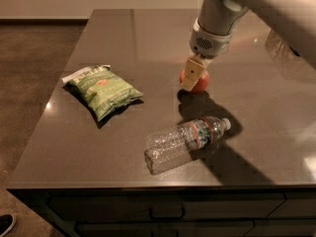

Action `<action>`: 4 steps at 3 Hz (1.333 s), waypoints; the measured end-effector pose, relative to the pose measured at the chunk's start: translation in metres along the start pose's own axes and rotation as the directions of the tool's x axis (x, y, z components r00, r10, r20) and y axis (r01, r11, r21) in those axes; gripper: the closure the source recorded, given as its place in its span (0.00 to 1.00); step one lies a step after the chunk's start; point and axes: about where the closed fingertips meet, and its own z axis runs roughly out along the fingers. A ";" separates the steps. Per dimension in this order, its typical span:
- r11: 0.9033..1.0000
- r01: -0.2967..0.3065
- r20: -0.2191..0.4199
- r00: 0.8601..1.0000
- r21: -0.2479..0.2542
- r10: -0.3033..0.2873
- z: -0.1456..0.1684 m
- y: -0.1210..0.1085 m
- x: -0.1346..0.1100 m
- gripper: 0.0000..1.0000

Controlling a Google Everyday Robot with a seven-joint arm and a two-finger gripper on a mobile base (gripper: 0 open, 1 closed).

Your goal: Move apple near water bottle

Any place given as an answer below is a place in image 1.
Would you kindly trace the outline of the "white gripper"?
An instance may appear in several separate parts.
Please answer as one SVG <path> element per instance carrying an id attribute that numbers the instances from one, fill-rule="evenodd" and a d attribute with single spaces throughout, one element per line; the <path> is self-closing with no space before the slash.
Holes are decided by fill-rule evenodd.
<path id="1" fill-rule="evenodd" d="M 212 59 L 225 52 L 232 38 L 232 22 L 225 22 L 214 30 L 208 30 L 201 19 L 196 19 L 190 37 L 190 48 L 195 54 L 188 58 L 185 69 L 181 72 L 181 86 L 191 92 Z"/>

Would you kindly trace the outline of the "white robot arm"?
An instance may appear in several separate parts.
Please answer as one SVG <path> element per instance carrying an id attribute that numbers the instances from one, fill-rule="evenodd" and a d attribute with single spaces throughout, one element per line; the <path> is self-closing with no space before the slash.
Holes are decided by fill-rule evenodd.
<path id="1" fill-rule="evenodd" d="M 293 52 L 316 64 L 316 0 L 203 0 L 190 38 L 182 87 L 191 91 L 210 61 L 227 50 L 237 22 L 252 11 Z"/>

